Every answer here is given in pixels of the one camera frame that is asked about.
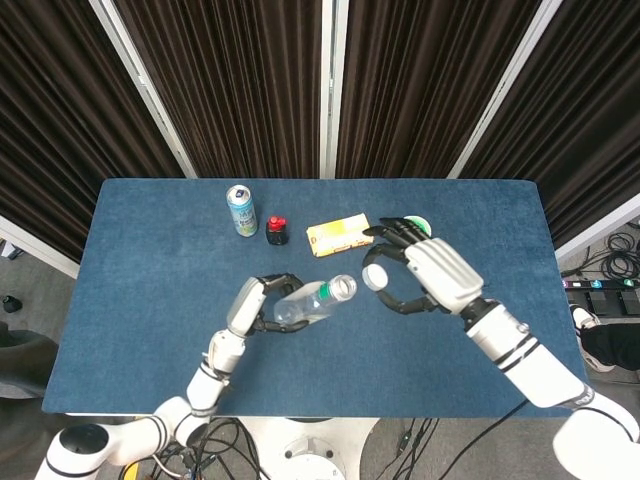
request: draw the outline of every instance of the clear plastic bottle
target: clear plastic bottle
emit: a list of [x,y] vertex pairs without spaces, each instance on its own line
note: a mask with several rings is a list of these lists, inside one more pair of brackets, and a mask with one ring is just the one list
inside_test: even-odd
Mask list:
[[307,283],[276,302],[275,320],[287,325],[300,320],[317,322],[331,315],[337,305],[353,298],[357,289],[356,281],[349,275],[338,275],[328,282]]

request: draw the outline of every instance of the blue tablecloth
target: blue tablecloth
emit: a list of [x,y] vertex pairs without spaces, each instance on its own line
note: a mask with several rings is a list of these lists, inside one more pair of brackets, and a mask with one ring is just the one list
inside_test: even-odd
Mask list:
[[[228,187],[254,196],[258,234],[235,233]],[[48,412],[151,413],[184,395],[210,337],[250,276],[303,281],[353,275],[355,298],[294,335],[256,334],[220,403],[221,415],[498,417],[520,393],[469,340],[458,317],[397,315],[361,280],[366,248],[311,254],[307,227],[364,212],[421,215],[434,236],[581,378],[584,367],[536,186],[506,180],[108,180],[102,187],[60,353]],[[271,246],[269,215],[289,220]],[[387,261],[390,289],[419,295]],[[523,415],[559,415],[527,408]]]

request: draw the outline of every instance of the white robotic arm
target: white robotic arm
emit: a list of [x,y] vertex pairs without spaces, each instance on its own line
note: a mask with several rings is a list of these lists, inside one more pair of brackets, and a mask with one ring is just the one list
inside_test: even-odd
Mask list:
[[198,442],[214,415],[218,399],[244,353],[252,331],[295,332],[308,322],[280,325],[264,321],[261,308],[276,289],[284,294],[302,286],[293,275],[251,277],[227,315],[227,328],[211,339],[208,352],[187,387],[187,400],[173,397],[153,415],[124,425],[79,425],[58,433],[43,460],[37,480],[94,479],[104,462],[127,465],[158,453],[175,438],[185,447]]
[[365,233],[391,244],[374,247],[363,265],[378,255],[402,261],[426,293],[423,299],[398,302],[382,288],[376,293],[385,305],[405,314],[438,307],[462,316],[469,338],[531,403],[573,410],[553,440],[556,457],[569,473],[581,480],[640,476],[640,432],[629,412],[573,375],[501,303],[483,299],[482,278],[446,242],[430,239],[404,219],[381,222],[384,226]]

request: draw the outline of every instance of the red cap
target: red cap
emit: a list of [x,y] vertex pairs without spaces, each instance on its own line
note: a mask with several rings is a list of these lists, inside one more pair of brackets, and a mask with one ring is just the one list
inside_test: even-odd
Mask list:
[[269,217],[269,230],[279,232],[287,226],[287,219],[284,217]]

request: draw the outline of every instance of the dark curtain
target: dark curtain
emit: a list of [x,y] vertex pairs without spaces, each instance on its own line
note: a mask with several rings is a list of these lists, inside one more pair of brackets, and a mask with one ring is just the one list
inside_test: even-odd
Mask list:
[[200,176],[318,175],[321,0],[116,0]]
[[538,4],[351,0],[337,176],[446,176]]
[[557,247],[640,193],[639,26],[565,0],[462,172],[535,181]]
[[78,261],[108,177],[180,177],[88,2],[0,2],[0,215]]

